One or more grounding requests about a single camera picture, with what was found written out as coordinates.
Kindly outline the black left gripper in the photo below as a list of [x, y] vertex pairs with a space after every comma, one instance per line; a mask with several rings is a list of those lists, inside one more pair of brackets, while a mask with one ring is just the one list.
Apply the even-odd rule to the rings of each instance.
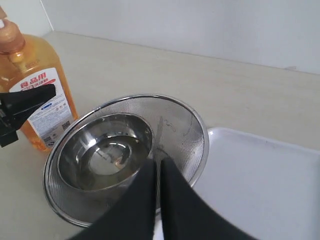
[[18, 140], [17, 130], [43, 104], [56, 96], [54, 84], [0, 94], [0, 147]]

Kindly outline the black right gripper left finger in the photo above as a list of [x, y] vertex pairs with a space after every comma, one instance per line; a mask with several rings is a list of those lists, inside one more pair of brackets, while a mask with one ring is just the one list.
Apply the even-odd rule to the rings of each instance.
[[71, 240], [152, 240], [155, 228], [157, 167], [147, 160], [124, 195], [97, 221]]

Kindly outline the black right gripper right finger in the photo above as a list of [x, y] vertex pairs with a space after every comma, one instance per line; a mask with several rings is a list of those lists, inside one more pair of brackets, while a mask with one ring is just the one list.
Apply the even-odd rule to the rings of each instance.
[[160, 164], [160, 208], [165, 240], [254, 239], [211, 209], [170, 158]]

